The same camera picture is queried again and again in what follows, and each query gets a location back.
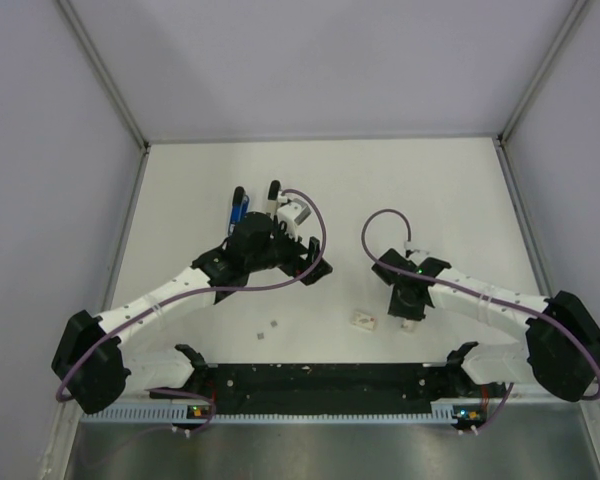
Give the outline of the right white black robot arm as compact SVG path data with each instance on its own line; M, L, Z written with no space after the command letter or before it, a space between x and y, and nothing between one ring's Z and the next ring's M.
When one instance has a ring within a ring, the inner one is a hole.
M389 313L420 322L428 310L460 314L510 337L464 343L447 357L449 388L467 396L491 383L538 384L568 402L590 399L600 373L600 328L574 294L528 295L463 274L423 251L387 250L372 270L391 287Z

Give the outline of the blue stapler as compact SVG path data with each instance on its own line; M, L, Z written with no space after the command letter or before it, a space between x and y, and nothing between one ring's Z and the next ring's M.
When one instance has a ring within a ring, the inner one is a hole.
M248 212L250 197L242 186L234 189L231 208L229 213L227 235L231 236L236 225L244 218Z

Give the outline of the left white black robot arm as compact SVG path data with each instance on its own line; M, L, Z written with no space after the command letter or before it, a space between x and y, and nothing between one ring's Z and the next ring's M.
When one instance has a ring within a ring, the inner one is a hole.
M123 396L154 389L200 394L207 374L195 365L191 348L145 352L141 342L171 321L251 291L248 280L254 273L278 269L291 283L306 286L331 274L320 240L312 237L304 244L290 225L288 219L251 212L220 246L167 283L116 309L72 315L51 363L61 381L57 400L74 400L84 413L96 414Z

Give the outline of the grey black stapler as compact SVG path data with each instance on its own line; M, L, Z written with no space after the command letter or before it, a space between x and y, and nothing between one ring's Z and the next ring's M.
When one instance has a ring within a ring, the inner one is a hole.
M270 218L273 218L276 214L279 205L279 195L281 191L281 184L279 180L273 180L270 183L267 199L265 202L265 214Z

